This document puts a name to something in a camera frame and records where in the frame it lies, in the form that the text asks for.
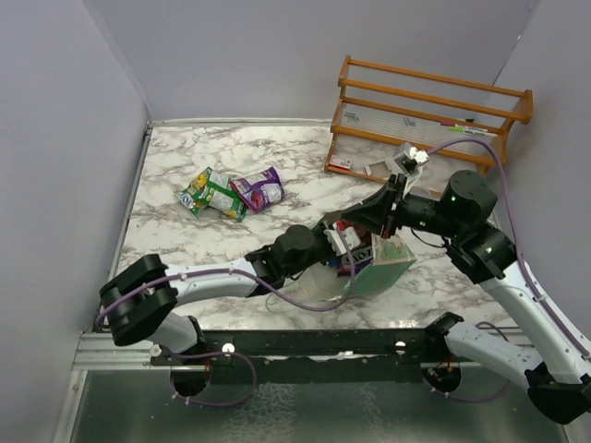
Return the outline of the green white paper bag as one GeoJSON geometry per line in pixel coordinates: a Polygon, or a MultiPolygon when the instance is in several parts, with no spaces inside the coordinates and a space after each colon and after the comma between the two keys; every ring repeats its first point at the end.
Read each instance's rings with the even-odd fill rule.
{"type": "MultiPolygon", "coordinates": [[[[320,225],[328,227],[339,221],[339,217],[338,211],[328,212],[320,225]]],[[[399,235],[384,240],[372,233],[371,240],[361,242],[357,248],[364,246],[372,247],[373,262],[358,273],[351,269],[349,276],[338,277],[339,256],[299,271],[287,279],[284,289],[268,297],[277,297],[308,312],[330,312],[357,297],[390,289],[416,262],[416,255],[399,235]]]]}

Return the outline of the purple snack packet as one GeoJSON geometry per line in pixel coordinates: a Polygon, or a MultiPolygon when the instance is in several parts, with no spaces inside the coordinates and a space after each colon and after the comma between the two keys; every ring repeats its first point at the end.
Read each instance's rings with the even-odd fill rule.
{"type": "Polygon", "coordinates": [[[262,212],[285,198],[281,179],[274,167],[247,177],[231,179],[230,185],[255,213],[262,212]]]}

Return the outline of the yellow green snack packet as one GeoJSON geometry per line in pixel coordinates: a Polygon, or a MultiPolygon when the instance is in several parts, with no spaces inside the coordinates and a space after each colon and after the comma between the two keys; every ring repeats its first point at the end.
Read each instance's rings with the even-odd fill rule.
{"type": "Polygon", "coordinates": [[[208,183],[210,181],[211,172],[212,169],[210,167],[206,168],[193,178],[185,189],[175,192],[176,198],[179,202],[194,217],[197,217],[199,213],[210,204],[211,198],[209,197],[210,189],[208,188],[208,183]]]}

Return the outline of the red snack packet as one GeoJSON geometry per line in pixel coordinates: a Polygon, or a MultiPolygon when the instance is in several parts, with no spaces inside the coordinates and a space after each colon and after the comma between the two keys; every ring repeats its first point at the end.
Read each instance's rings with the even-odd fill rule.
{"type": "Polygon", "coordinates": [[[371,240],[371,232],[357,223],[346,220],[339,220],[335,223],[335,225],[338,227],[340,231],[345,231],[349,228],[353,228],[356,231],[356,234],[361,242],[369,242],[371,240]]]}

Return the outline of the purple Fox's candy packet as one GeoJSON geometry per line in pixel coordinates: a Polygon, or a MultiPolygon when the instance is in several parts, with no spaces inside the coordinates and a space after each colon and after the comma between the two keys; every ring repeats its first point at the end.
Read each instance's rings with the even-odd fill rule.
{"type": "Polygon", "coordinates": [[[351,269],[358,273],[360,270],[373,262],[373,251],[371,246],[364,246],[352,251],[353,260],[345,254],[339,258],[337,276],[349,276],[351,269]]]}

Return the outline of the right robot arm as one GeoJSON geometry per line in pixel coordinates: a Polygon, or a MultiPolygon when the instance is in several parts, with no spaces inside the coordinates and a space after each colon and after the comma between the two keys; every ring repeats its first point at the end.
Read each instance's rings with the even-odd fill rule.
{"type": "Polygon", "coordinates": [[[491,295],[533,347],[490,335],[446,313],[431,323],[426,354],[477,362],[523,389],[546,417],[567,425],[590,410],[590,340],[545,292],[503,231],[488,222],[497,195],[481,174],[462,170],[438,200],[405,193],[406,178],[393,175],[371,197],[344,210],[343,219],[389,238],[408,227],[445,239],[452,264],[491,295]]]}

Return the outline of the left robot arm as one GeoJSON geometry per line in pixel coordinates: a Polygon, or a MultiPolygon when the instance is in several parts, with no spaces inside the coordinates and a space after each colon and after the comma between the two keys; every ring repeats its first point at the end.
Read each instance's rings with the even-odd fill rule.
{"type": "Polygon", "coordinates": [[[173,313],[187,305],[223,297],[249,298],[282,289],[318,263],[336,257],[341,236],[321,223],[293,225],[270,245],[218,265],[166,265],[148,254],[100,290],[106,322],[119,347],[149,340],[169,348],[180,362],[196,363],[204,351],[198,322],[173,313]]]}

